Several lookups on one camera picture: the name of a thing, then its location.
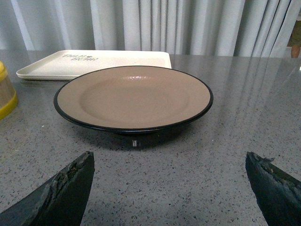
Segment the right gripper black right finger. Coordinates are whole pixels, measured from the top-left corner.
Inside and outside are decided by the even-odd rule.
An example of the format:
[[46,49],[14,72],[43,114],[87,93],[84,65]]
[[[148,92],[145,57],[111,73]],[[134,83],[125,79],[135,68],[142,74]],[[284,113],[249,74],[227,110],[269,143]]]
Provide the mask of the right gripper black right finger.
[[301,182],[254,152],[246,154],[246,172],[269,226],[301,224]]

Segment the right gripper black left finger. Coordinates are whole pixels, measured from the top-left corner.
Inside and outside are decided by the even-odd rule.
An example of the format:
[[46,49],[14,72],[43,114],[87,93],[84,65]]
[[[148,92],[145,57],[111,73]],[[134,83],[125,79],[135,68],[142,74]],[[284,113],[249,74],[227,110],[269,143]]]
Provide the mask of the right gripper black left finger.
[[2,226],[79,226],[94,178],[93,152],[85,152],[0,214]]

